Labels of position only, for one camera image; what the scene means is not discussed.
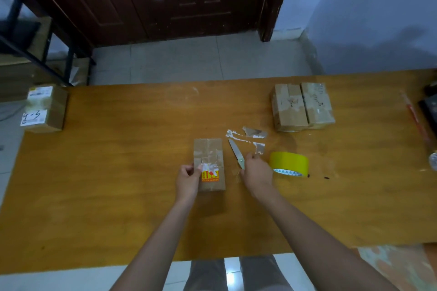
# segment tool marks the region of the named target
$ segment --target cardboard box on shelf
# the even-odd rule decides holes
[[[321,129],[335,123],[331,101],[324,83],[302,83],[308,124],[310,129]]]
[[[194,140],[194,167],[202,165],[199,191],[226,190],[221,139]]]
[[[308,128],[299,85],[276,84],[270,98],[277,131],[293,132]]]
[[[68,92],[56,85],[30,88],[20,126],[32,133],[62,130]]]

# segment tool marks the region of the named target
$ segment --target person's right hand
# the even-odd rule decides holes
[[[245,169],[240,171],[249,192],[259,198],[265,189],[272,187],[273,170],[258,154],[249,153],[244,162]]]

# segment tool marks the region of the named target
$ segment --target hand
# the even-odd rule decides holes
[[[180,167],[176,178],[176,203],[183,202],[191,205],[194,203],[201,174],[201,166],[194,168],[193,165],[182,165]]]
[[[258,154],[249,153],[244,162],[245,169],[240,171],[249,192],[259,199],[265,189],[272,188],[273,170]]]

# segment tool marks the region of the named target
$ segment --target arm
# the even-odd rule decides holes
[[[246,157],[244,183],[272,216],[317,290],[397,290],[367,262],[291,205],[272,186],[273,171]]]
[[[185,221],[197,195],[201,171],[182,166],[176,179],[176,200],[110,291],[162,290]]]

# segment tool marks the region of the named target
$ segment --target pants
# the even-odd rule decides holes
[[[245,291],[293,290],[273,255],[242,256],[240,266]],[[224,259],[192,261],[183,291],[228,291]]]

